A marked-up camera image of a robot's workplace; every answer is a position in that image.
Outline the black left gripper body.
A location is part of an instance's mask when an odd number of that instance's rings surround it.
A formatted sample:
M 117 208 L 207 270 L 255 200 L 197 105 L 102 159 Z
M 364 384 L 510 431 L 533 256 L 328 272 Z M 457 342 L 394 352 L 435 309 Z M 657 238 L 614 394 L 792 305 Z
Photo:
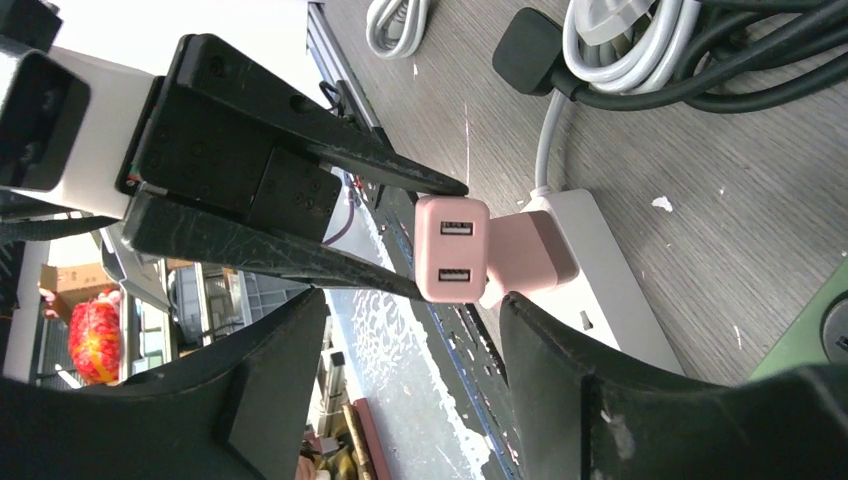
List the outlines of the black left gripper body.
M 257 230 L 324 241 L 342 190 L 325 162 L 175 76 L 156 83 L 135 158 L 144 182 Z

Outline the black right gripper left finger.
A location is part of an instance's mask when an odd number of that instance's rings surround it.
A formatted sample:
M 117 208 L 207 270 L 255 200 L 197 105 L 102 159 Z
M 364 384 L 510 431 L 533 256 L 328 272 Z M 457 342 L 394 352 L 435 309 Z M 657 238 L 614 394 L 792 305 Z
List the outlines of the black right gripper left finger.
M 117 386 L 3 379 L 5 479 L 292 479 L 328 308 L 301 292 L 257 322 Z

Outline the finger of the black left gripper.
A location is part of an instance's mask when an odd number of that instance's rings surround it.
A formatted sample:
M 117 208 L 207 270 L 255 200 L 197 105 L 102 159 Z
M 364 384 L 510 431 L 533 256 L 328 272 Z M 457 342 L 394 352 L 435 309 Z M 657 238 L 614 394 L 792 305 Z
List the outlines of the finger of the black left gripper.
M 278 276 L 320 288 L 376 289 L 421 301 L 415 282 L 297 235 L 258 231 L 213 213 L 141 192 L 122 232 L 133 250 Z
M 175 82 L 275 128 L 295 151 L 376 182 L 432 195 L 465 196 L 459 180 L 394 152 L 212 34 L 183 37 Z

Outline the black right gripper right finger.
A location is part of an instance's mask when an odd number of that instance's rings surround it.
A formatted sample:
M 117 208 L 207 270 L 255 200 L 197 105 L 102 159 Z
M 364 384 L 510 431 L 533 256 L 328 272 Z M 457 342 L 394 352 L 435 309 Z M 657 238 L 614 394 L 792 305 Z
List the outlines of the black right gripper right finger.
M 843 479 L 847 369 L 721 386 L 626 355 L 521 294 L 500 311 L 527 479 Z

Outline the white power strip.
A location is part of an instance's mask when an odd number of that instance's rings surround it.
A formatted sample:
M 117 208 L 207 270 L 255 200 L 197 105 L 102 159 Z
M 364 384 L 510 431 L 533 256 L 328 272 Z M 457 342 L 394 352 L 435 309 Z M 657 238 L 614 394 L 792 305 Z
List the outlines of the white power strip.
M 556 221 L 577 276 L 528 298 L 561 323 L 644 363 L 684 373 L 592 194 L 536 189 L 523 208 Z

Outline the dark green power strip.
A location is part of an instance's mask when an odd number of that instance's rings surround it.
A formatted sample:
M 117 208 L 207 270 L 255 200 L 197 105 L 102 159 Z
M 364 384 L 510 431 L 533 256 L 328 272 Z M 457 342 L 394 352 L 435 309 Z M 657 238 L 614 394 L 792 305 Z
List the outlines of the dark green power strip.
M 749 379 L 824 363 L 847 364 L 847 260 L 822 284 Z

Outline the pink plug adapter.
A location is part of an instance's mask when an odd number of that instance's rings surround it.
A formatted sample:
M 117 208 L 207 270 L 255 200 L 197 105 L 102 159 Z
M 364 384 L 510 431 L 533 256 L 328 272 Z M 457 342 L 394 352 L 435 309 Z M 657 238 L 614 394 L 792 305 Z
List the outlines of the pink plug adapter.
M 492 309 L 511 291 L 527 297 L 575 279 L 577 262 L 553 216 L 525 211 L 489 222 L 487 283 L 479 300 Z
M 429 195 L 415 204 L 414 275 L 430 303 L 475 303 L 483 295 L 490 210 L 476 199 Z

